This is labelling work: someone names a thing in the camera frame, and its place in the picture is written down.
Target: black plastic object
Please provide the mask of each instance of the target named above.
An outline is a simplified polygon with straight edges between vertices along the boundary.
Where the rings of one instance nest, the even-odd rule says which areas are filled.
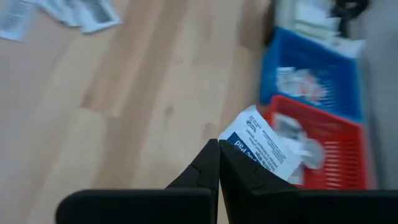
[[[58,224],[216,223],[220,147],[209,140],[164,190],[84,190],[58,206]]]
[[[299,190],[216,139],[166,189],[78,192],[56,221],[216,223],[219,174],[231,224],[398,222],[398,191]]]

